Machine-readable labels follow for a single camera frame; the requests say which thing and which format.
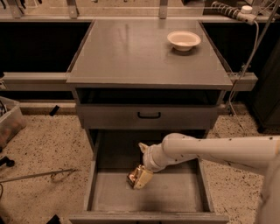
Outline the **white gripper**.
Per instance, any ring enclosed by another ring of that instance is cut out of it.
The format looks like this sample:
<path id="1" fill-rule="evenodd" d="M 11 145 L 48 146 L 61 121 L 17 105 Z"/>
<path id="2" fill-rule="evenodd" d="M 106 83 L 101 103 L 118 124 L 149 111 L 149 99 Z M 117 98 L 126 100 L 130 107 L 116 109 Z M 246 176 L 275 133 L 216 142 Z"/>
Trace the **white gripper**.
<path id="1" fill-rule="evenodd" d="M 170 146 L 168 143 L 139 143 L 138 146 L 143 153 L 143 165 L 139 165 L 134 171 L 134 189 L 144 188 L 151 181 L 153 172 L 160 172 L 169 165 L 181 164 L 198 157 L 187 149 Z"/>

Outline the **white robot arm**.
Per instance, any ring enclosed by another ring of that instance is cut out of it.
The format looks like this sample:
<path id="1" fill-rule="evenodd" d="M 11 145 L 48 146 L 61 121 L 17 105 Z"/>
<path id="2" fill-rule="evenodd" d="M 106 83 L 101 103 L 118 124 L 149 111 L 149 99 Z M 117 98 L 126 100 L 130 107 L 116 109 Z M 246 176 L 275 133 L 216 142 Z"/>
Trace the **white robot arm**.
<path id="1" fill-rule="evenodd" d="M 141 189 L 155 172 L 200 158 L 264 176 L 255 224 L 280 223 L 280 136 L 198 139 L 171 133 L 159 144 L 140 143 L 143 162 L 128 175 Z"/>

